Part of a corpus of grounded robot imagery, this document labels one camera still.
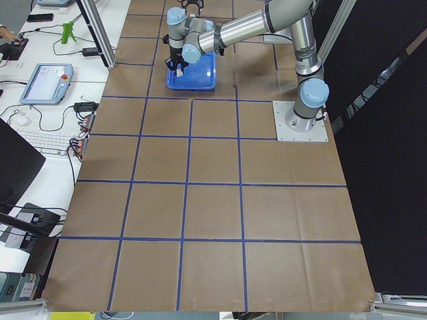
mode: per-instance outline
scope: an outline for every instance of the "robotic arm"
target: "robotic arm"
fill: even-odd
[[[323,66],[316,53],[310,9],[313,0],[271,0],[264,8],[224,25],[187,17],[185,10],[174,7],[167,12],[171,56],[166,60],[172,71],[181,71],[189,63],[197,63],[201,55],[215,51],[223,55],[224,49],[234,43],[261,35],[275,33],[291,27],[297,60],[298,100],[286,115],[286,123],[295,131],[309,131],[316,115],[329,95],[323,81]]]

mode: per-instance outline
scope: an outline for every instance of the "blue tray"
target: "blue tray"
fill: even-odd
[[[175,90],[211,90],[216,85],[216,55],[202,55],[200,61],[184,69],[182,77],[167,70],[166,85]]]

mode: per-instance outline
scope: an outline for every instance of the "white cable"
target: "white cable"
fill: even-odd
[[[135,314],[135,312],[132,312],[129,317],[126,317],[126,318],[116,318],[116,317],[112,317],[112,316],[106,314],[105,312],[101,312],[101,315],[103,315],[104,317],[109,317],[108,319],[113,319],[113,320],[128,320],[128,319],[131,319],[134,314]]]

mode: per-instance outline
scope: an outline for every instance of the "black monitor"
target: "black monitor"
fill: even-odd
[[[50,223],[25,222],[8,213],[17,204],[34,178],[40,172],[46,158],[0,119],[0,223],[18,228],[33,235],[48,236],[59,216],[25,205],[37,218],[48,215]]]

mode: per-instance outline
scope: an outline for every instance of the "keyboard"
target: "keyboard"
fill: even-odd
[[[16,132],[27,142],[46,156],[66,157],[69,140],[75,139],[75,135],[58,132],[44,132],[34,129],[18,128]]]

